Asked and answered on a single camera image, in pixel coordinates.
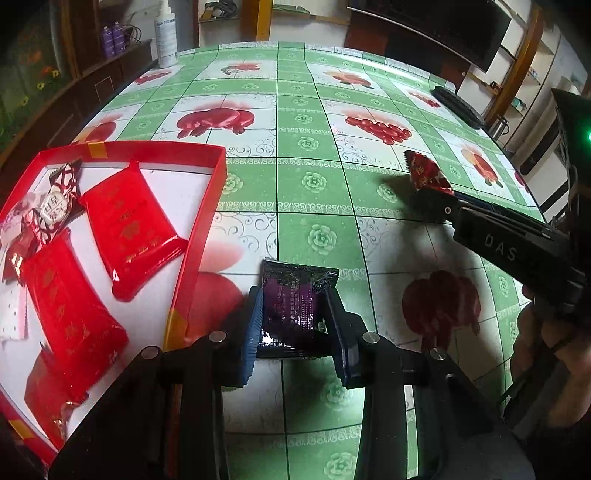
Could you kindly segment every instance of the black keyboard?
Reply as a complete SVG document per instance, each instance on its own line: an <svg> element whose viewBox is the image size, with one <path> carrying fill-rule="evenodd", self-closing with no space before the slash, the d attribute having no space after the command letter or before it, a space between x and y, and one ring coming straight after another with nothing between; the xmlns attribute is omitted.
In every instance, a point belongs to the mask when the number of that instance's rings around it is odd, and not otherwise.
<svg viewBox="0 0 591 480"><path fill-rule="evenodd" d="M433 96L474 130L484 128L482 116L455 93L438 86L433 89Z"/></svg>

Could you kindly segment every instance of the television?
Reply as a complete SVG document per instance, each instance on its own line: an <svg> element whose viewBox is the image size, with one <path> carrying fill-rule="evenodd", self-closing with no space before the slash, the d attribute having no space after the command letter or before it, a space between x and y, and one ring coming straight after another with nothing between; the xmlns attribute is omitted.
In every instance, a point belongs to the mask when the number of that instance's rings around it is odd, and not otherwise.
<svg viewBox="0 0 591 480"><path fill-rule="evenodd" d="M493 0L349 0L349 7L426 36L484 71L511 22Z"/></svg>

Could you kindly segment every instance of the metal screw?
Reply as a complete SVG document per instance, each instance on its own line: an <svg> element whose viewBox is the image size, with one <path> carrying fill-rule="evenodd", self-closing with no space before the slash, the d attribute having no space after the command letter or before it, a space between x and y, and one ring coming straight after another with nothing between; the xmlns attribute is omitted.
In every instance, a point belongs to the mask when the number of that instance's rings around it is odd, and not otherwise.
<svg viewBox="0 0 591 480"><path fill-rule="evenodd" d="M160 348L157 346L147 346L142 350L142 358L144 360L152 360L160 354Z"/></svg>
<svg viewBox="0 0 591 480"><path fill-rule="evenodd" d="M222 330L216 330L215 332L210 333L208 338L211 342L219 343L223 342L226 337L226 332L223 332Z"/></svg>
<svg viewBox="0 0 591 480"><path fill-rule="evenodd" d="M431 348L429 355L431 355L431 357L434 358L435 360L445 360L447 357L445 350L443 348L439 348L439 347Z"/></svg>
<svg viewBox="0 0 591 480"><path fill-rule="evenodd" d="M379 342L379 335L375 332L365 332L361 338L371 344Z"/></svg>

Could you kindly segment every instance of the purple can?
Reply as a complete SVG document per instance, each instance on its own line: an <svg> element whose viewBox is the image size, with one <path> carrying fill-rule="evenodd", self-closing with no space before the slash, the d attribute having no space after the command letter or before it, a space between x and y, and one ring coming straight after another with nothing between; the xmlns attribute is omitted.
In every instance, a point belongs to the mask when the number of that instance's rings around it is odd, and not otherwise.
<svg viewBox="0 0 591 480"><path fill-rule="evenodd" d="M123 35L123 28L121 28L119 22L115 22L115 25L113 25L113 47L115 49L115 55L119 55L125 51L125 37Z"/></svg>
<svg viewBox="0 0 591 480"><path fill-rule="evenodd" d="M115 56L115 48L113 46L113 32L107 26L103 28L100 34L100 39L103 44L103 52L107 59Z"/></svg>

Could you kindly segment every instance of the person's hand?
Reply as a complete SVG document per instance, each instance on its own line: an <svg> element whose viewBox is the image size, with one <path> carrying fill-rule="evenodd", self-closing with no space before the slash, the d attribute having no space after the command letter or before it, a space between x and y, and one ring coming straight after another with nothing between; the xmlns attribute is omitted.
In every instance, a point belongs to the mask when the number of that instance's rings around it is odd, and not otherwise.
<svg viewBox="0 0 591 480"><path fill-rule="evenodd" d="M524 287L523 295L530 300L534 296ZM533 363L535 322L533 303L527 305L517 318L519 335L513 345L511 377L515 381ZM552 320L542 324L542 340L552 348L571 335L573 326L565 321ZM591 336L577 334L566 346L555 353L571 375L556 403L547 416L547 427L570 427L577 423L591 406Z"/></svg>

